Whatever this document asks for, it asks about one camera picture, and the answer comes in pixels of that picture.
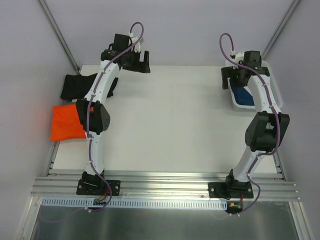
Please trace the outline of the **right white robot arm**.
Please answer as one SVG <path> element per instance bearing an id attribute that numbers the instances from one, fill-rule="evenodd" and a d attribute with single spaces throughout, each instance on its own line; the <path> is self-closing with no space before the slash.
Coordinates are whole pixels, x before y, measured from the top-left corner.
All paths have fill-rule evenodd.
<path id="1" fill-rule="evenodd" d="M 274 97 L 271 74 L 262 65 L 259 51 L 231 51 L 221 69 L 222 88 L 247 88 L 252 96 L 256 114 L 245 131 L 245 151 L 231 171 L 233 179 L 224 184 L 224 193 L 236 197 L 242 191 L 239 182 L 248 182 L 264 156 L 273 155 L 280 146 L 290 123 Z"/>

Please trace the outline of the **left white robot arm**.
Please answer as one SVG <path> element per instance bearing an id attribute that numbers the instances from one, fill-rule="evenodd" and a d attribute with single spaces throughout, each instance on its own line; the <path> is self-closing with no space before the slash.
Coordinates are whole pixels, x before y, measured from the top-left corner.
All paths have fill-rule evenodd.
<path id="1" fill-rule="evenodd" d="M 79 121 L 85 130 L 87 163 L 84 172 L 90 176 L 104 173 L 105 140 L 111 116 L 105 104 L 112 85 L 121 70 L 149 74 L 150 52 L 144 51 L 141 58 L 142 36 L 115 34 L 114 41 L 100 56 L 100 66 L 94 82 L 83 99 L 76 101 Z"/>

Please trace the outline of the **orange t shirt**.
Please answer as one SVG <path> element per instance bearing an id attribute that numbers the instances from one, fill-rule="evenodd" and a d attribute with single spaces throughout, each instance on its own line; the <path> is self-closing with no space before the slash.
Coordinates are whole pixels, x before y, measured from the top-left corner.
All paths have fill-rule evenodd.
<path id="1" fill-rule="evenodd" d="M 75 104 L 59 105 L 52 108 L 51 142 L 85 138 L 85 130 L 80 123 Z"/>

